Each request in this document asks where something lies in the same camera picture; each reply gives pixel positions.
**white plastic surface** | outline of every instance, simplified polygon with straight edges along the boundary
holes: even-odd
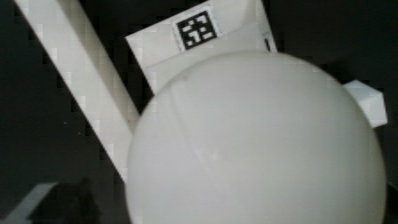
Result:
[[[226,36],[206,42],[188,51],[185,51],[169,60],[146,68],[146,78],[155,94],[165,86],[169,80],[180,72],[206,60],[210,57],[224,53],[238,51],[267,52],[265,41],[258,30],[258,24],[247,26],[231,32]]]
[[[357,103],[297,58],[235,53],[160,90],[130,151],[135,224],[382,224],[382,153]]]
[[[210,12],[220,37],[190,50],[183,50],[176,22],[204,10]],[[236,50],[268,51],[265,39],[270,51],[276,52],[261,0],[210,0],[133,33],[126,41],[155,93],[180,71],[208,57]]]
[[[139,113],[77,0],[16,0],[114,165],[126,154]]]
[[[384,106],[384,94],[357,80],[345,84],[345,89],[352,94],[370,120],[372,127],[387,124],[387,114]]]

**white egg-shaped object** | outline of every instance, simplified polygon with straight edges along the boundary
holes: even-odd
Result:
[[[380,224],[386,171],[354,98],[283,54],[240,52],[174,77],[128,157],[135,224]]]

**white rod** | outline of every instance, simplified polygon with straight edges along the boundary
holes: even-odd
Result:
[[[77,0],[16,0],[121,177],[139,120],[128,91]]]
[[[29,215],[36,207],[39,206],[39,203],[55,185],[57,183],[43,183],[36,185],[29,195],[23,198],[23,201],[20,202],[13,212],[9,213],[9,216],[2,224],[30,224],[32,223],[32,221],[29,220]]]

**dark background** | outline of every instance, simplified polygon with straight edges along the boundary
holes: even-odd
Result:
[[[142,111],[153,93],[125,36],[203,1],[80,0]],[[389,124],[377,128],[389,182],[398,186],[398,1],[265,1],[279,51],[341,83],[386,94]],[[13,0],[0,0],[0,219],[34,185],[87,177],[103,224],[130,223],[125,184],[69,90]]]

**qr code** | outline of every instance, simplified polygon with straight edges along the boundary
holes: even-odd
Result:
[[[178,22],[176,27],[187,50],[217,38],[215,25],[208,11],[203,11]]]

